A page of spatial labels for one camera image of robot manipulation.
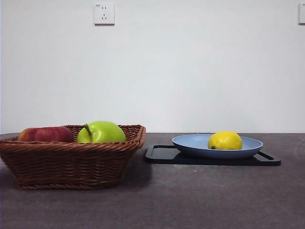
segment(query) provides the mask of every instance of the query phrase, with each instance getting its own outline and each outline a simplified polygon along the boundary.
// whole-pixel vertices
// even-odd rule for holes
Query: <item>lemon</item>
[[[241,149],[243,141],[234,131],[219,131],[208,140],[209,149]]]

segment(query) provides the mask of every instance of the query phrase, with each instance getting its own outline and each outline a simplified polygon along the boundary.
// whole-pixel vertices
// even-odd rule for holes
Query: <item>black tray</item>
[[[253,157],[239,160],[214,160],[190,157],[182,154],[174,145],[149,146],[145,159],[154,164],[175,165],[218,165],[218,166],[279,166],[281,160],[266,152],[258,152]]]

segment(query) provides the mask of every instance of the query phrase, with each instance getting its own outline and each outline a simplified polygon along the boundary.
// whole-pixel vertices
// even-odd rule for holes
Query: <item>gray table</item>
[[[305,228],[305,134],[241,134],[263,141],[277,167],[144,161],[149,145],[177,135],[148,133],[120,185],[105,190],[18,190],[1,164],[1,229]]]

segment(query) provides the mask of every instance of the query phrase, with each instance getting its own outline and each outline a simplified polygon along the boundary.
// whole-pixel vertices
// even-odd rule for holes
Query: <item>wall socket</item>
[[[299,3],[299,24],[305,25],[305,2]]]
[[[94,5],[94,25],[114,25],[114,4]]]

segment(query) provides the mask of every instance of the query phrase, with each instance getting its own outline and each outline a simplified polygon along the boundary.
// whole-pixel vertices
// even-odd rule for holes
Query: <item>wall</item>
[[[299,0],[1,1],[1,133],[110,120],[147,132],[305,132]]]

